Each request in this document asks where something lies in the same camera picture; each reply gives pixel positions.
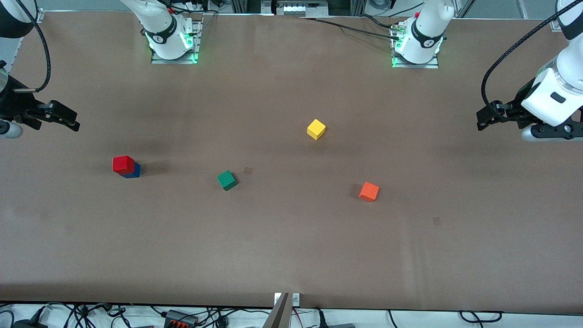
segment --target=wooden block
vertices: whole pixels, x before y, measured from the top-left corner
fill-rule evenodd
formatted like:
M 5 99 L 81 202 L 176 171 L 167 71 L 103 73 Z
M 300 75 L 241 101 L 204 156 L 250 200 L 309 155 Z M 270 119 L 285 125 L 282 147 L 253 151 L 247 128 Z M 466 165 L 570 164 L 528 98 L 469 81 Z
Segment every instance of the wooden block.
M 326 131 L 326 126 L 318 120 L 314 120 L 310 125 L 308 125 L 308 135 L 312 138 L 318 140 Z
M 122 177 L 126 178 L 126 179 L 131 179 L 134 177 L 140 177 L 140 171 L 141 171 L 141 166 L 138 163 L 134 163 L 134 171 L 128 175 L 121 175 Z
M 362 189 L 360 189 L 359 198 L 365 201 L 374 201 L 377 199 L 379 187 L 370 182 L 365 182 Z
M 229 170 L 226 170 L 225 172 L 219 174 L 219 176 L 217 177 L 217 180 L 219 181 L 220 186 L 225 191 L 227 191 L 227 190 L 229 190 L 237 185 L 237 181 L 235 180 L 235 177 L 233 176 L 233 174 Z
M 119 175 L 130 175 L 136 168 L 134 160 L 129 156 L 118 156 L 113 158 L 111 169 Z

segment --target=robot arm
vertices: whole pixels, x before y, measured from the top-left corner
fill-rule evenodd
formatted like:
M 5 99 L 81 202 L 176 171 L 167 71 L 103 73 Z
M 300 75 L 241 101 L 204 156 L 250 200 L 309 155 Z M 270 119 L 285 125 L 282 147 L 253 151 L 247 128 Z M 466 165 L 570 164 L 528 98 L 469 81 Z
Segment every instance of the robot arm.
M 160 58 L 180 58 L 194 46 L 192 19 L 171 14 L 157 0 L 120 1 L 138 17 L 150 47 Z
M 451 0 L 426 0 L 418 16 L 399 24 L 406 30 L 395 52 L 414 64 L 429 62 L 439 50 L 454 12 Z
M 575 0 L 557 0 L 557 13 Z M 490 103 L 476 113 L 478 130 L 516 121 L 525 141 L 583 140 L 583 123 L 571 117 L 583 110 L 583 3 L 559 16 L 569 45 L 543 66 L 516 95 Z
M 165 60 L 181 57 L 194 46 L 192 19 L 171 14 L 157 0 L 121 0 L 138 17 L 150 47 Z M 35 22 L 31 20 L 38 12 L 34 0 L 0 0 L 0 37 L 17 39 L 24 37 Z M 47 71 L 50 60 L 47 55 Z M 0 138 L 18 138 L 22 135 L 19 124 L 39 130 L 42 122 L 55 122 L 79 131 L 77 113 L 65 105 L 52 100 L 48 104 L 39 102 L 33 93 L 40 89 L 29 89 L 4 71 L 5 62 L 0 61 Z

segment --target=red cube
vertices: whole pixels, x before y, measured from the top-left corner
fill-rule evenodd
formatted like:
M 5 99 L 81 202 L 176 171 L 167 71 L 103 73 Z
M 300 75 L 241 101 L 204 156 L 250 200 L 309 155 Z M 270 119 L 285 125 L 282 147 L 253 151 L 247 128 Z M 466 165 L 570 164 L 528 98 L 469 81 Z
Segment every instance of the red cube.
M 129 156 L 114 157 L 111 169 L 119 175 L 128 175 L 134 172 L 135 162 Z
M 374 201 L 375 199 L 377 199 L 379 189 L 380 188 L 378 186 L 375 186 L 370 182 L 365 182 L 363 184 L 362 189 L 360 190 L 359 197 L 362 200 Z

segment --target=green cube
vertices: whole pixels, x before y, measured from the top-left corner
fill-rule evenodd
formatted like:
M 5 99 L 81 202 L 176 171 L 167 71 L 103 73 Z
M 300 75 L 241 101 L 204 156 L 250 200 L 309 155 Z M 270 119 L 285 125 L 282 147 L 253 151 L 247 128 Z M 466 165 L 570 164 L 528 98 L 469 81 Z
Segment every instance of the green cube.
M 235 180 L 235 177 L 233 176 L 233 174 L 229 170 L 226 170 L 225 172 L 221 173 L 217 177 L 217 180 L 219 181 L 220 186 L 223 187 L 223 189 L 225 191 L 227 191 L 227 190 L 229 190 L 237 185 L 237 181 Z

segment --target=yellow cube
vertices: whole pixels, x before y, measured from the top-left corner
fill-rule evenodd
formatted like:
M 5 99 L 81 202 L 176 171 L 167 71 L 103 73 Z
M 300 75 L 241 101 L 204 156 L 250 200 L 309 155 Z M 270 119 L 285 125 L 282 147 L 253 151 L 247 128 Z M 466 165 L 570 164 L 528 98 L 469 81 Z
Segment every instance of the yellow cube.
M 308 135 L 312 138 L 318 140 L 326 131 L 326 126 L 318 120 L 314 120 L 310 125 L 308 125 Z

